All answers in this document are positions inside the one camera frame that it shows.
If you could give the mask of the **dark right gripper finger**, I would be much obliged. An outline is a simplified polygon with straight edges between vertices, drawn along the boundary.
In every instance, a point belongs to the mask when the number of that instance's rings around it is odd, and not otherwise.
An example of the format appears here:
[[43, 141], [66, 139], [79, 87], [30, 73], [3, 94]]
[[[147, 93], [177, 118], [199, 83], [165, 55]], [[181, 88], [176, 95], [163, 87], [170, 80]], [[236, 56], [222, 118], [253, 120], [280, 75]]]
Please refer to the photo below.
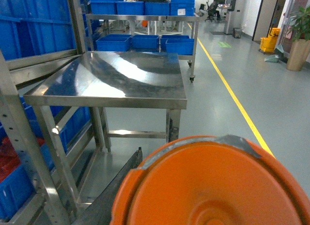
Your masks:
[[86, 210], [76, 220], [76, 225], [108, 225], [112, 219], [112, 206], [116, 198], [116, 194], [120, 189], [126, 175], [130, 170], [135, 169], [143, 160], [142, 148], [139, 147], [129, 158], [125, 165], [120, 169], [113, 180], [94, 200], [94, 202], [86, 208]]

